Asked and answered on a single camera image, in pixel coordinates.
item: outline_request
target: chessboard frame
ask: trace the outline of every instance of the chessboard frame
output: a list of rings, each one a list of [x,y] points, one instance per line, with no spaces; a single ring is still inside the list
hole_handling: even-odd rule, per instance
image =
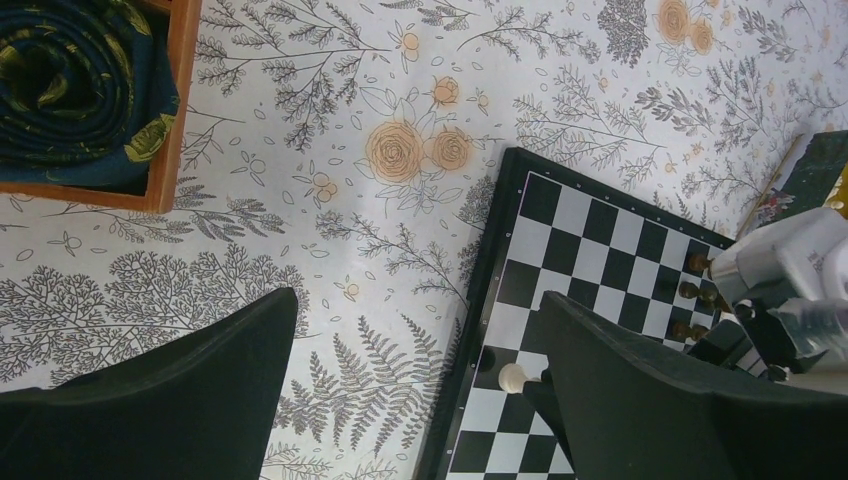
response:
[[[418,460],[416,479],[444,479],[447,476],[453,448],[459,435],[464,405],[468,401],[483,351],[488,320],[500,286],[500,272],[506,264],[510,234],[515,226],[524,188],[531,173],[545,176],[566,186],[578,188],[596,198],[632,211],[665,227],[678,230],[704,243],[729,248],[733,240],[689,220],[638,200],[622,191],[604,185],[562,165],[551,162],[523,148],[504,152],[489,218],[481,237],[474,271],[466,298],[468,315],[460,335],[455,362],[445,377],[436,403],[433,419]]]

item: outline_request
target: white chess piece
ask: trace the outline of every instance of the white chess piece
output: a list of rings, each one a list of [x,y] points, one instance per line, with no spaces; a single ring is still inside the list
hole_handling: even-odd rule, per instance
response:
[[[517,363],[507,363],[498,373],[498,385],[506,393],[521,393],[525,382],[538,382],[538,378],[527,378],[524,369]]]

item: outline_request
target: white tablecloth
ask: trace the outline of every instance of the white tablecloth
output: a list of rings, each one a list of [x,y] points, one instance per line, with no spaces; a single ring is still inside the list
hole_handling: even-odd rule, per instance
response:
[[[796,134],[848,128],[847,24],[844,0],[207,0],[172,213],[0,197],[2,389],[291,285],[263,476],[412,478],[503,149],[732,236]]]

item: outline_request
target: folded scarf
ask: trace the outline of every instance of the folded scarf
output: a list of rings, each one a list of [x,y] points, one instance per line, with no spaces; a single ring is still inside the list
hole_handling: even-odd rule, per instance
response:
[[[0,182],[137,179],[178,105],[165,33],[126,0],[0,0]]]

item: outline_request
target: wooden tray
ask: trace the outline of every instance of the wooden tray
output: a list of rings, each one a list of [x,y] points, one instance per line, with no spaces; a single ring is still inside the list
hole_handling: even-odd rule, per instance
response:
[[[105,207],[165,213],[173,208],[188,91],[194,66],[194,47],[202,0],[141,0],[141,5],[170,17],[168,56],[182,103],[165,144],[150,164],[144,196],[106,193],[84,188],[24,183],[0,183],[0,193],[19,193]]]

